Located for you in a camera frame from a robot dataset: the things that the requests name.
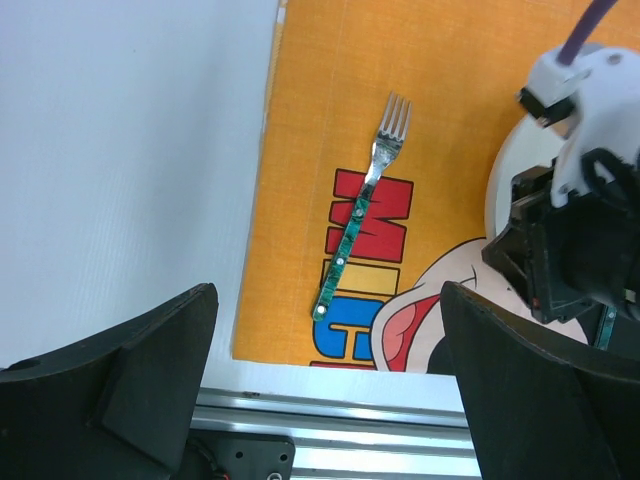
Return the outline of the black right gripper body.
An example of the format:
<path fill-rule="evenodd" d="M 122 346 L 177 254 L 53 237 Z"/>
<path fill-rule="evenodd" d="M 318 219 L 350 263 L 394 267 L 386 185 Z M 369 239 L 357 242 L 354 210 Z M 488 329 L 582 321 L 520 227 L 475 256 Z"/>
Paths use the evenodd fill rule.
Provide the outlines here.
<path fill-rule="evenodd" d="M 639 317 L 639 165 L 605 148 L 581 156 L 588 191 L 551 203 L 555 168 L 533 167 L 511 182 L 506 228 L 482 250 L 542 324 L 601 304 Z"/>

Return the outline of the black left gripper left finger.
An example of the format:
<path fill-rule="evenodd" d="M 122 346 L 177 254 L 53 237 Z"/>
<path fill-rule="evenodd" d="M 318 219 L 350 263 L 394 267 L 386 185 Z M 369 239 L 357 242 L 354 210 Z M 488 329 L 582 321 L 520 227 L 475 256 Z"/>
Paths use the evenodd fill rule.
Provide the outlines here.
<path fill-rule="evenodd" d="M 168 479 L 218 312 L 211 283 L 1 372 L 4 479 Z"/>

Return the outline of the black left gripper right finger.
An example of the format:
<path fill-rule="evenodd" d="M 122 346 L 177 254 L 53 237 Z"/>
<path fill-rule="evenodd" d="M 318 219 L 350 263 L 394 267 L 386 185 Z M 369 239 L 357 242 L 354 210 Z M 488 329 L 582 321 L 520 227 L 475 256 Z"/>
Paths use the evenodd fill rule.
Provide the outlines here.
<path fill-rule="evenodd" d="M 636 479 L 639 363 L 447 281 L 440 305 L 485 479 Z"/>

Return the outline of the orange cartoon mouse placemat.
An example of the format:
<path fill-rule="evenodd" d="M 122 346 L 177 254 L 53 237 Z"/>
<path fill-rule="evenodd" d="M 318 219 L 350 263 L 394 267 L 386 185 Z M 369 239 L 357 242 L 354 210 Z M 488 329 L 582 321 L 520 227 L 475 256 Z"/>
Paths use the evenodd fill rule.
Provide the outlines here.
<path fill-rule="evenodd" d="M 588 47 L 639 53 L 638 3 L 288 1 L 284 10 L 234 358 L 450 375 L 447 281 L 591 343 L 604 305 L 542 324 L 484 262 L 485 195 L 503 142 L 530 115 L 523 89 L 534 63 L 555 48 L 562 66 Z M 314 322 L 391 91 L 412 102 L 408 134 L 327 316 Z"/>

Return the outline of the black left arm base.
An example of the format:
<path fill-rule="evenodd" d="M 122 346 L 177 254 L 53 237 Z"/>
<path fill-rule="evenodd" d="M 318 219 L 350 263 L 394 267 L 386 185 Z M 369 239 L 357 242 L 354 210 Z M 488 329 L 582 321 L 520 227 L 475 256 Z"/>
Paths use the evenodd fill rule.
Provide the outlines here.
<path fill-rule="evenodd" d="M 290 479 L 295 445 L 285 436 L 191 429 L 172 479 Z"/>

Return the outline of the cream round plate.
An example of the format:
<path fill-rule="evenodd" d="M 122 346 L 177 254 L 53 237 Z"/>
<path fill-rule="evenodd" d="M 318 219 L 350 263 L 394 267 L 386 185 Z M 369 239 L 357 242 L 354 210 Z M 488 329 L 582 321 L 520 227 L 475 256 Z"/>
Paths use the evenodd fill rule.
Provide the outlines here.
<path fill-rule="evenodd" d="M 533 167 L 550 167 L 575 124 L 576 117 L 570 116 L 543 128 L 525 115 L 511 130 L 494 160 L 487 184 L 484 224 L 488 240 L 507 226 L 513 178 Z"/>

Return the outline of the green handled fork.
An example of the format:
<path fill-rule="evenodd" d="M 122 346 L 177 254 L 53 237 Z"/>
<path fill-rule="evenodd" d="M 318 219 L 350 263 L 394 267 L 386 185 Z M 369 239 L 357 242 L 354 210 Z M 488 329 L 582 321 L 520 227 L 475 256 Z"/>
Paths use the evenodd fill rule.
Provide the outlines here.
<path fill-rule="evenodd" d="M 405 143 L 411 112 L 412 102 L 391 91 L 372 143 L 369 168 L 316 297 L 311 312 L 314 322 L 320 322 L 327 316 L 330 304 L 366 218 L 376 186 L 384 171 L 397 159 Z"/>

